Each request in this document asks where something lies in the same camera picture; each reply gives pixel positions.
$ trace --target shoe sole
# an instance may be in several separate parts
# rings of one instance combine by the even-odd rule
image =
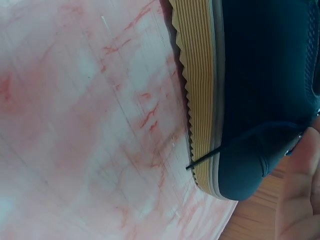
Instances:
[[[224,122],[225,46],[221,0],[169,0],[184,66],[191,162],[221,144]],[[226,200],[218,184],[219,155],[192,169],[204,192]]]

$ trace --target hand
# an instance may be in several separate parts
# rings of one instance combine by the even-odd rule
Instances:
[[[320,240],[320,118],[288,160],[275,219],[276,240]]]

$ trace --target dark blue shoe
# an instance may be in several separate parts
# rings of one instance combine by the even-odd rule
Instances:
[[[318,1],[171,1],[190,108],[188,168],[205,192],[245,200],[320,107]]]

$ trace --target marble surface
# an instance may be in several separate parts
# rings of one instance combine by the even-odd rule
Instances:
[[[215,240],[166,0],[0,0],[0,239]]]

